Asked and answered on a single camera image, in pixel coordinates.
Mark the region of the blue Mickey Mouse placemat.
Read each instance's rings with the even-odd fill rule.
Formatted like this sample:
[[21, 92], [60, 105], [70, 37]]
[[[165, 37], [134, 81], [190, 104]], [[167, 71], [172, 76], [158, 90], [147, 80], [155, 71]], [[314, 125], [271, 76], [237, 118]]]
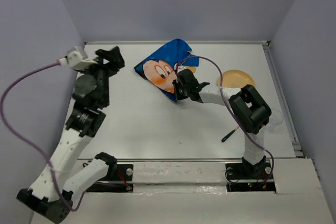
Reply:
[[176, 103], [173, 81], [176, 79], [176, 64], [198, 67], [199, 59], [194, 58], [192, 48], [182, 39], [173, 39], [134, 67], [143, 79], [156, 86], [170, 101]]

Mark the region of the yellow plastic plate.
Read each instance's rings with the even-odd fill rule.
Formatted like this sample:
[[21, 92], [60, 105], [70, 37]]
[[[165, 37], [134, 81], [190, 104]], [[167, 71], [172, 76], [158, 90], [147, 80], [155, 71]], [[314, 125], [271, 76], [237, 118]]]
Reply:
[[222, 72], [222, 87], [243, 88], [248, 84], [256, 87], [254, 79], [244, 71], [232, 69]]

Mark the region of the gold fork black handle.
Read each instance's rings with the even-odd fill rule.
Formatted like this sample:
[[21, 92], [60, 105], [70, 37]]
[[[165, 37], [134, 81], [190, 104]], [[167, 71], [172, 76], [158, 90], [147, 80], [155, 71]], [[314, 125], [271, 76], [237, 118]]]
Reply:
[[228, 140], [237, 130], [239, 129], [239, 126], [235, 127], [233, 130], [231, 130], [228, 134], [226, 134], [222, 139], [221, 142], [224, 143], [226, 140]]

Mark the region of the clear plastic drinking glass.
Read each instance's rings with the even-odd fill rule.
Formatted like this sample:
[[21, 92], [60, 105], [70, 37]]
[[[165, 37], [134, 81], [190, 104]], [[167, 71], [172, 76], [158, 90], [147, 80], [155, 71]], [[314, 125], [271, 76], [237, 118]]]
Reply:
[[271, 116], [269, 117], [269, 123], [267, 124], [267, 131], [270, 133], [278, 133], [280, 127], [284, 122], [283, 114], [280, 110], [271, 109]]

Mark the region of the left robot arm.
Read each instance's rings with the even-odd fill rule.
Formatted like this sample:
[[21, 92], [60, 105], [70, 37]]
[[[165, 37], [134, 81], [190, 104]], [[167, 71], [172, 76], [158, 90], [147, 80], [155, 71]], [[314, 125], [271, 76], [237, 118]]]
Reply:
[[80, 73], [72, 92], [73, 110], [42, 173], [17, 194], [20, 202], [52, 223], [64, 221], [77, 210], [75, 200], [82, 200], [84, 192], [99, 180], [113, 178], [118, 169], [117, 159], [101, 152], [77, 174], [70, 174], [106, 118], [102, 110], [110, 104], [109, 78], [125, 66], [118, 46], [99, 49], [95, 54], [90, 59], [81, 47], [73, 47], [58, 59], [60, 66]]

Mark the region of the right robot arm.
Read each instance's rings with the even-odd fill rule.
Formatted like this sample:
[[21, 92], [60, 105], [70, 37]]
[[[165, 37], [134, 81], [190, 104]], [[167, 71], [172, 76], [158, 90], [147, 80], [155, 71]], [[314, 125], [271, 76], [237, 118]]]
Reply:
[[267, 180], [271, 177], [265, 168], [274, 165], [266, 162], [264, 134], [261, 130], [269, 123], [271, 108], [254, 86], [223, 88], [209, 82], [199, 83], [194, 74], [184, 69], [177, 73], [173, 81], [177, 100], [189, 98], [198, 103], [211, 103], [225, 106], [239, 128], [244, 133], [244, 154], [240, 163], [226, 165], [226, 178], [232, 180]]

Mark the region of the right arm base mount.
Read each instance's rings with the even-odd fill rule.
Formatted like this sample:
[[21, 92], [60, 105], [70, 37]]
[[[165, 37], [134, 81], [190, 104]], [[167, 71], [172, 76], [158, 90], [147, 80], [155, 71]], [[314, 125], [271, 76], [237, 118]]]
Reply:
[[271, 172], [271, 164], [265, 162], [255, 172], [250, 172], [243, 163], [226, 163], [225, 178], [228, 193], [276, 192], [276, 186]]

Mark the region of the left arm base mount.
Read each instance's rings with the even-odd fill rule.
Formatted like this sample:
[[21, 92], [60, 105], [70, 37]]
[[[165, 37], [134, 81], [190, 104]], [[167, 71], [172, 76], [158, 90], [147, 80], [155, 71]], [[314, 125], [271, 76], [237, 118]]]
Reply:
[[105, 177], [95, 182], [86, 192], [88, 193], [132, 193], [133, 192], [133, 163], [118, 163], [117, 169], [109, 168]]

